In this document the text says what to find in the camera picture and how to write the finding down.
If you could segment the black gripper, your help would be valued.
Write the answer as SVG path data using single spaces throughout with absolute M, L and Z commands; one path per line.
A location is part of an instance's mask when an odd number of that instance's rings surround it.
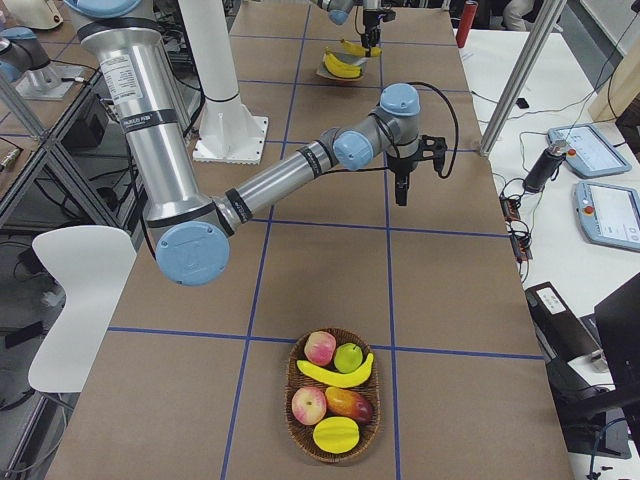
M 384 22 L 393 21 L 396 18 L 396 12 L 392 8 L 377 8 L 363 10 L 363 26 L 365 35 L 378 34 L 381 30 L 380 25 Z
M 446 155 L 446 139 L 420 135 L 406 147 L 408 154 L 398 148 L 398 155 L 388 154 L 388 166 L 394 173 L 395 202 L 398 206 L 407 206 L 410 174 L 419 162 L 432 161 L 434 170 L 441 174 L 444 170 Z

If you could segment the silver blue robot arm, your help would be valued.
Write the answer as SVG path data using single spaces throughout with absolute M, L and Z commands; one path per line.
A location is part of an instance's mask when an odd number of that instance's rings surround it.
M 379 0 L 316 0 L 312 4 L 326 11 L 329 19 L 336 25 L 344 24 L 351 11 L 360 6 L 363 10 L 363 34 L 378 32 L 381 23 L 393 21 L 396 16 L 389 3 Z
M 187 116 L 152 3 L 71 1 L 67 7 L 81 45 L 99 62 L 142 176 L 156 262 L 175 283 L 200 286 L 216 279 L 241 224 L 333 168 L 365 171 L 384 155 L 399 205 L 407 201 L 409 177 L 420 162 L 431 162 L 440 178 L 452 172 L 457 143 L 422 134 L 418 84 L 396 83 L 383 89 L 358 124 L 329 129 L 242 185 L 207 196 L 199 190 L 194 162 L 257 163 L 268 130 L 268 119 L 242 102 L 222 4 L 179 5 L 205 100 L 195 153 L 186 146 Z

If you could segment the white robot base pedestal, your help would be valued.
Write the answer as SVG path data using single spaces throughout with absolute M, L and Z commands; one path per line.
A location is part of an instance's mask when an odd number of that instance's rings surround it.
M 241 99 L 223 3 L 186 0 L 179 8 L 205 96 L 193 157 L 256 165 L 269 119 L 252 115 Z

